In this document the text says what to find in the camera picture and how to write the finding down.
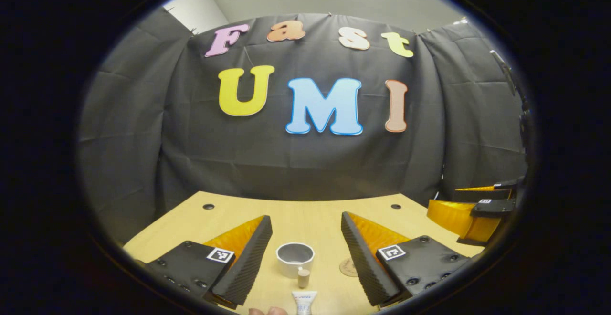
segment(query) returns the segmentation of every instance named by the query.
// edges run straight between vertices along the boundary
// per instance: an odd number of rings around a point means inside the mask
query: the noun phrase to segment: table surface
[[[205,210],[204,204],[214,204]],[[391,208],[399,204],[401,209]],[[296,313],[291,291],[318,291],[312,313],[315,315],[358,315],[378,311],[371,306],[357,277],[344,275],[340,263],[350,258],[341,230],[343,211],[350,211],[386,226],[410,239],[429,235],[447,247],[473,256],[482,247],[456,243],[458,235],[426,217],[426,208],[403,195],[326,201],[284,201],[239,198],[198,192],[125,244],[134,259],[148,263],[183,241],[204,243],[225,231],[269,215],[273,235],[263,255],[261,268],[243,306],[235,312],[248,314],[249,308],[267,311],[271,306]],[[314,248],[310,283],[297,287],[297,279],[280,274],[275,256],[277,247],[287,242],[303,242]]]

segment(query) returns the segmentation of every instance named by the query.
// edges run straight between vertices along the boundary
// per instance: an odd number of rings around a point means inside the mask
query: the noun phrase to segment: black curtain
[[[269,42],[273,24],[299,20],[306,35]],[[81,169],[94,210],[121,242],[196,191],[274,200],[340,200],[403,193],[420,204],[438,191],[488,185],[524,174],[519,98],[512,97],[469,24],[419,36],[373,21],[327,14],[262,17],[225,54],[203,57],[211,30],[191,37],[159,9],[109,55],[87,95]],[[343,26],[367,33],[368,50],[343,47]],[[397,32],[414,57],[391,51],[380,35]],[[256,65],[272,65],[266,104],[233,117],[219,106],[218,74],[242,68],[238,100],[253,95]],[[289,134],[293,93],[312,78],[327,96],[339,78],[355,78],[362,134],[314,128]],[[386,80],[407,85],[405,132],[384,128]]]

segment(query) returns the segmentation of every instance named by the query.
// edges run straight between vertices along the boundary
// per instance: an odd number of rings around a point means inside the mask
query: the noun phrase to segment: yellow letter u
[[[244,75],[244,69],[225,69],[219,73],[221,89],[219,91],[219,106],[230,116],[251,116],[261,111],[267,100],[269,75],[274,72],[271,65],[258,65],[251,69],[255,76],[253,98],[247,102],[238,100],[238,80]]]

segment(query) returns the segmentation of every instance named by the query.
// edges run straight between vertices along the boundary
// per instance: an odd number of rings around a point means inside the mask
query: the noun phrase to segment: foam letter
[[[300,39],[306,35],[303,31],[303,23],[299,20],[288,20],[277,23],[271,27],[272,32],[268,33],[268,41],[279,42],[284,39]]]
[[[363,30],[343,27],[339,30],[340,33],[340,43],[347,48],[359,49],[359,50],[367,50],[371,46],[369,41],[365,39],[367,35],[363,32]]]
[[[238,80],[244,75],[244,69],[225,69],[219,73],[221,89],[219,91],[219,106],[224,113],[230,116],[251,116],[261,111],[267,100],[269,74],[274,72],[271,65],[258,65],[251,69],[255,76],[255,89],[253,98],[247,102],[240,102],[237,98]]]
[[[407,50],[403,44],[410,44],[410,41],[399,36],[396,32],[383,33],[382,37],[388,39],[388,46],[395,54],[403,57],[412,57],[414,53],[411,50]]]
[[[314,80],[297,78],[288,82],[293,89],[293,117],[286,126],[291,134],[305,134],[310,131],[306,122],[306,114],[310,114],[318,132],[323,132],[333,112],[336,121],[330,130],[337,135],[358,135],[363,132],[363,126],[358,123],[356,96],[360,89],[360,81],[356,79],[338,79],[327,98],[324,98]]]
[[[229,43],[229,45],[236,43],[240,37],[240,32],[248,32],[249,29],[250,26],[248,26],[248,24],[242,24],[216,30],[214,33],[216,36],[214,37],[214,41],[212,41],[212,46],[204,56],[210,57],[225,54],[229,51],[229,48],[225,47],[225,45],[227,43]]]
[[[389,132],[404,132],[408,127],[405,122],[405,93],[408,87],[397,80],[386,80],[386,88],[390,91],[390,113],[386,122]]]

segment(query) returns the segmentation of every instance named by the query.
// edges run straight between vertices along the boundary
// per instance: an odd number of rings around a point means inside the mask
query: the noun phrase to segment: toothpaste tube
[[[312,302],[318,291],[293,291],[293,298],[297,302],[297,315],[311,315]]]

